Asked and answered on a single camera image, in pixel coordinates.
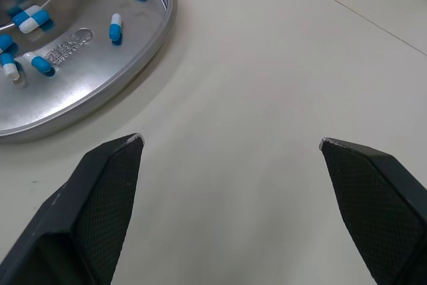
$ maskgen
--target blue and white capsule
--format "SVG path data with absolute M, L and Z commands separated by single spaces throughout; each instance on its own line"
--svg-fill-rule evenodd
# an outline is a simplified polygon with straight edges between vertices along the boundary
M 50 19 L 49 13 L 42 9 L 32 15 L 30 18 L 25 20 L 22 24 L 19 25 L 19 30 L 23 33 L 30 33 L 37 27 L 40 27 L 46 21 Z
M 13 43 L 9 35 L 0 35 L 0 53 L 3 53 Z
M 30 8 L 18 13 L 16 16 L 13 16 L 12 22 L 19 27 L 24 21 L 30 18 L 32 15 L 38 13 L 41 10 L 40 6 L 34 5 Z
M 13 60 L 13 56 L 10 53 L 2 53 L 0 55 L 0 62 L 8 80 L 16 81 L 19 79 L 19 72 L 16 68 L 15 60 Z
M 121 35 L 121 15 L 115 13 L 111 18 L 111 25 L 109 26 L 109 38 L 112 41 L 120 39 Z
M 24 53 L 24 59 L 28 61 L 32 66 L 37 68 L 41 73 L 48 73 L 52 70 L 52 65 L 42 56 L 30 51 L 29 53 Z

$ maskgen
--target blue capsule half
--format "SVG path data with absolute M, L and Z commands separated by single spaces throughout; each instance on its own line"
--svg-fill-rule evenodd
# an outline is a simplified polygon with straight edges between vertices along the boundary
M 9 35 L 0 35 L 0 53 L 3 53 L 13 43 Z

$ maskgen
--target white capsule half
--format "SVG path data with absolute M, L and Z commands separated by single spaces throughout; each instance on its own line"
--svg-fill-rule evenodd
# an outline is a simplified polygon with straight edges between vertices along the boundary
M 7 63 L 3 66 L 5 76 L 10 81 L 16 81 L 19 79 L 19 72 L 14 63 Z

